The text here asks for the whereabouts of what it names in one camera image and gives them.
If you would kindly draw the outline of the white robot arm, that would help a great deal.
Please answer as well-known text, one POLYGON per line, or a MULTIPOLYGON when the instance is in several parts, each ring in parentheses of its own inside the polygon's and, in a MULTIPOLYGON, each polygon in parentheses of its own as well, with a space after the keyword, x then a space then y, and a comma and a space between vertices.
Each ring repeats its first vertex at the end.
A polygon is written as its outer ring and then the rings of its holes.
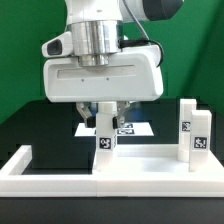
POLYGON ((85 125, 97 125, 90 103, 115 102, 113 128, 121 126, 131 101, 154 101, 163 93, 161 45, 146 33, 124 37, 133 21, 168 20, 184 0, 65 0, 63 34, 42 45, 47 58, 44 87, 52 102, 74 102, 85 125))

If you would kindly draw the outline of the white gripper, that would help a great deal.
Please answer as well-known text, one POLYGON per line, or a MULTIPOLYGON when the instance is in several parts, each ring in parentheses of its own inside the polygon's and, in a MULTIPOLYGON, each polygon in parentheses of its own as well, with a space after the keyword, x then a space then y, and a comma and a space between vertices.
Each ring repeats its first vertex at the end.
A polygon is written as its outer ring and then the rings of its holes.
POLYGON ((156 45, 124 48, 109 56, 105 66, 80 67, 78 59, 48 60, 44 65, 44 86, 51 102, 77 102, 76 109, 86 128, 96 127, 89 102, 117 103, 113 128, 122 128, 128 101, 154 101, 163 93, 160 50, 156 45))

